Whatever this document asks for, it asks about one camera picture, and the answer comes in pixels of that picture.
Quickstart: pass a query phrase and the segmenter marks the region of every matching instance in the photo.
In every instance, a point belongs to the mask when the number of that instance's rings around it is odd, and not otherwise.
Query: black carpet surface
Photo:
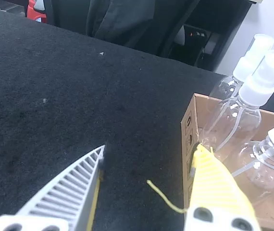
[[[106,144],[93,230],[182,230],[146,179],[183,206],[180,121],[220,77],[0,12],[0,215]]]

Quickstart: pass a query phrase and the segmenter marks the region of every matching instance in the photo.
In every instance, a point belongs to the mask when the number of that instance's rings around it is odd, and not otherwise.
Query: chair backrest
[[[90,0],[44,0],[47,23],[86,34]]]
[[[167,57],[200,0],[44,0],[47,23]]]
[[[172,42],[200,0],[156,0],[154,19],[137,50],[167,57]]]

